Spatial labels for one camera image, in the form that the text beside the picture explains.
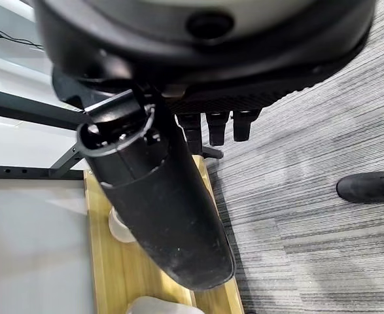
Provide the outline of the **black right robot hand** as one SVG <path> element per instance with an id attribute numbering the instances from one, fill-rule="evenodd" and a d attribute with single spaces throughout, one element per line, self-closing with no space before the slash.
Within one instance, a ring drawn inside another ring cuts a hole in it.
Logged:
<path id="1" fill-rule="evenodd" d="M 235 261 L 193 155 L 246 141 L 262 109 L 343 69 L 375 1 L 35 1 L 58 99 L 84 111 L 77 147 L 152 260 L 180 285 Z"/>

